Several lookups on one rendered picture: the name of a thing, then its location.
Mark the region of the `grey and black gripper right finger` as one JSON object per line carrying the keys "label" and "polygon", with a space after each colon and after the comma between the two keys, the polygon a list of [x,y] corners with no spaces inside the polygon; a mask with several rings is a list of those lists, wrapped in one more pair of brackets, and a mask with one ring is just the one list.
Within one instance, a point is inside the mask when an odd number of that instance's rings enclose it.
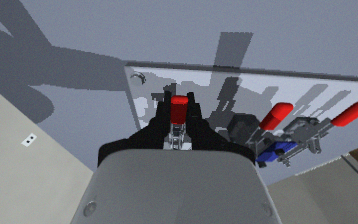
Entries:
{"label": "grey and black gripper right finger", "polygon": [[233,152],[245,156],[255,165],[255,154],[250,148],[228,142],[210,128],[207,120],[202,119],[200,104],[195,103],[194,92],[187,93],[187,98],[185,127],[186,134],[191,138],[192,150]]}

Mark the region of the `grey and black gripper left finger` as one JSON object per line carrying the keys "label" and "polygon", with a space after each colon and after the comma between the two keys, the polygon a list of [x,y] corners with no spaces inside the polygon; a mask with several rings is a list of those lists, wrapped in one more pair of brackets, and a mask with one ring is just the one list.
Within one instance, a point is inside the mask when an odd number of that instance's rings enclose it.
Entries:
{"label": "grey and black gripper left finger", "polygon": [[105,157],[120,150],[163,149],[164,138],[170,133],[170,115],[171,92],[165,91],[164,101],[158,101],[156,115],[150,119],[149,125],[134,133],[128,139],[124,138],[106,143],[99,148],[98,166]]}

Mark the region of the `white fixture plate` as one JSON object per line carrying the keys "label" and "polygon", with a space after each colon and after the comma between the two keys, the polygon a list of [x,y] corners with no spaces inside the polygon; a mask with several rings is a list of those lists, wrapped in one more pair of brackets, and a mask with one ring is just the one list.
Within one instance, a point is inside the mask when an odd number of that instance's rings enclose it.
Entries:
{"label": "white fixture plate", "polygon": [[[293,110],[263,134],[270,140],[282,138],[296,117],[332,120],[358,101],[358,78],[353,77],[134,62],[124,70],[141,129],[155,117],[165,91],[171,97],[194,92],[202,119],[223,137],[229,137],[227,126],[234,114],[255,115],[261,122],[276,103],[291,103]],[[143,85],[131,84],[133,72],[144,75]],[[265,146],[263,140],[257,152]]]}

